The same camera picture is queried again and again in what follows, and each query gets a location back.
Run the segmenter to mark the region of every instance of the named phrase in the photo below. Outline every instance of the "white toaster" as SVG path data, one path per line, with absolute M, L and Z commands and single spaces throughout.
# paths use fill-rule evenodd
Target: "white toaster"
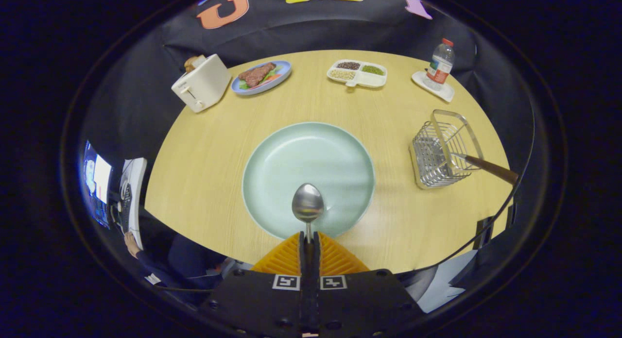
M 217 54 L 203 55 L 193 61 L 194 70 L 186 72 L 171 86 L 171 90 L 194 112 L 214 105 L 225 93 L 231 74 Z

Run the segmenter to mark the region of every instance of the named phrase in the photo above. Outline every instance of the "person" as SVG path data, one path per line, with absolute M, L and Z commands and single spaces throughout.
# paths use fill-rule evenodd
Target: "person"
M 124 235 L 127 250 L 142 266 L 151 271 L 166 287 L 181 289 L 213 289 L 222 280 L 222 264 L 226 256 L 206 249 L 201 245 L 177 234 L 167 256 L 167 261 L 154 259 L 148 252 L 138 248 L 131 232 Z M 206 293 L 169 291 L 176 298 L 190 303 L 200 304 Z

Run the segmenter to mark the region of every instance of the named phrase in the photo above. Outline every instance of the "wire basket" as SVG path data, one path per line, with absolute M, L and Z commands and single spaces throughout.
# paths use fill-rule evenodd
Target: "wire basket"
M 464 130 L 467 141 L 462 139 Z M 448 186 L 471 175 L 479 168 L 457 154 L 477 152 L 484 159 L 480 144 L 467 119 L 455 112 L 434 110 L 431 120 L 424 123 L 410 146 L 415 182 L 422 189 Z

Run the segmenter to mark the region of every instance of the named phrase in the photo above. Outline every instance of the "steak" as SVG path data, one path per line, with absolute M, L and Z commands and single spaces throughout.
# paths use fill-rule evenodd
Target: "steak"
M 274 68 L 276 68 L 276 65 L 269 62 L 263 66 L 259 66 L 258 68 L 253 68 L 252 70 L 240 73 L 238 78 L 245 81 L 249 88 L 253 88 L 254 86 L 257 86 L 271 70 L 274 70 Z

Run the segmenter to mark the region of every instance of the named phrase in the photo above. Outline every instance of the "bottle label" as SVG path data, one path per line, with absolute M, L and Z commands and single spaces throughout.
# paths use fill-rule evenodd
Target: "bottle label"
M 451 64 L 447 63 L 440 57 L 433 56 L 428 68 L 427 76 L 434 82 L 443 84 L 447 79 L 447 75 L 451 72 Z

